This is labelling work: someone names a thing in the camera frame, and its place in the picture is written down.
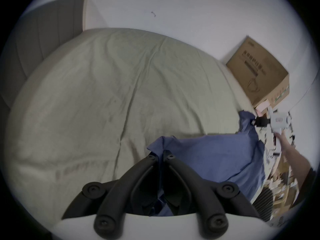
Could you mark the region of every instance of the light green bedding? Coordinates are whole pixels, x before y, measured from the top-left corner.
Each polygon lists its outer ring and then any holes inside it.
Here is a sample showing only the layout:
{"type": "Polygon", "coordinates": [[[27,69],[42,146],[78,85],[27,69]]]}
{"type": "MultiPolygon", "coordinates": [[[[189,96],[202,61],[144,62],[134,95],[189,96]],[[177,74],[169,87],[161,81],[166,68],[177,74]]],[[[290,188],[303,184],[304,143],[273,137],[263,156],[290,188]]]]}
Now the light green bedding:
{"type": "Polygon", "coordinates": [[[254,112],[210,55],[142,30],[88,30],[46,58],[18,95],[7,181],[50,228],[86,183],[120,178],[159,136],[235,133],[239,110],[254,112]]]}

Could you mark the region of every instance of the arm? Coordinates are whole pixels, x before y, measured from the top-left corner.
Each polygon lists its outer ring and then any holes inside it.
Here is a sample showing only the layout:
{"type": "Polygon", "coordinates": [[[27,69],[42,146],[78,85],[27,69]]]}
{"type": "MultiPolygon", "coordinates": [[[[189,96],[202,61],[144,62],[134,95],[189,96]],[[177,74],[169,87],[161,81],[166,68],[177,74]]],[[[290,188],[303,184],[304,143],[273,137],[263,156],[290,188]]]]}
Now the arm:
{"type": "Polygon", "coordinates": [[[281,135],[278,133],[274,133],[274,135],[280,140],[282,154],[286,157],[289,165],[291,166],[293,174],[297,178],[299,189],[301,189],[302,184],[311,169],[310,163],[293,146],[290,145],[284,131],[282,131],[281,135]]]}

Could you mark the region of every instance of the wrinkled fabric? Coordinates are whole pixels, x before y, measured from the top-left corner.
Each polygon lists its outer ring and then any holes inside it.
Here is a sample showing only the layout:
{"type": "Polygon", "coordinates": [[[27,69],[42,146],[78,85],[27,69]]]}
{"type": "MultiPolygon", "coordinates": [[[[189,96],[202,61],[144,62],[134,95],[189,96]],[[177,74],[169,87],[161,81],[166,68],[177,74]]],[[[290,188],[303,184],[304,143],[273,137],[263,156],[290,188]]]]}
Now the wrinkled fabric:
{"type": "Polygon", "coordinates": [[[142,30],[87,30],[50,54],[15,99],[4,176],[50,230],[86,183],[119,179],[159,136],[234,134],[239,110],[254,113],[209,54],[142,30]]]}
{"type": "Polygon", "coordinates": [[[163,159],[169,150],[176,158],[194,169],[203,179],[238,185],[251,200],[262,185],[264,144],[259,140],[250,120],[255,116],[240,111],[240,129],[236,134],[205,135],[199,138],[177,139],[160,137],[147,148],[163,159]]]}

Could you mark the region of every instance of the hand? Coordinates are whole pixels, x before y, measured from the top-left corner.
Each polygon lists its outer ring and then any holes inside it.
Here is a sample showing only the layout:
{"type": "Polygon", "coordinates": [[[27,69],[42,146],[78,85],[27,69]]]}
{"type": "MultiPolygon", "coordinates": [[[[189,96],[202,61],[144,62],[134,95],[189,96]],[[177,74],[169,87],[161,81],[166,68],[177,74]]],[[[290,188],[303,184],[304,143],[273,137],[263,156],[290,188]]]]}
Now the hand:
{"type": "Polygon", "coordinates": [[[285,134],[284,130],[282,130],[281,135],[278,134],[277,132],[275,132],[274,136],[277,137],[280,140],[281,150],[282,151],[286,151],[286,150],[291,148],[291,145],[290,145],[290,143],[288,142],[288,140],[286,138],[286,134],[285,134]]]}

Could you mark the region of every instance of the gray upholstered headboard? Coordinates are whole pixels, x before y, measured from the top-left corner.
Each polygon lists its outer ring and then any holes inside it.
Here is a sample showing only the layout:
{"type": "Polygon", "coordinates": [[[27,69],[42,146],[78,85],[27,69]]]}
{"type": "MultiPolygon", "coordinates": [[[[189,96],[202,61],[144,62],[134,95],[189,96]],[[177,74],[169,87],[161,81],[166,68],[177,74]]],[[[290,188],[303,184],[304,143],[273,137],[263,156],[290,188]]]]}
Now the gray upholstered headboard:
{"type": "Polygon", "coordinates": [[[0,55],[0,155],[6,121],[21,87],[59,46],[83,31],[85,0],[56,0],[22,16],[0,55]]]}

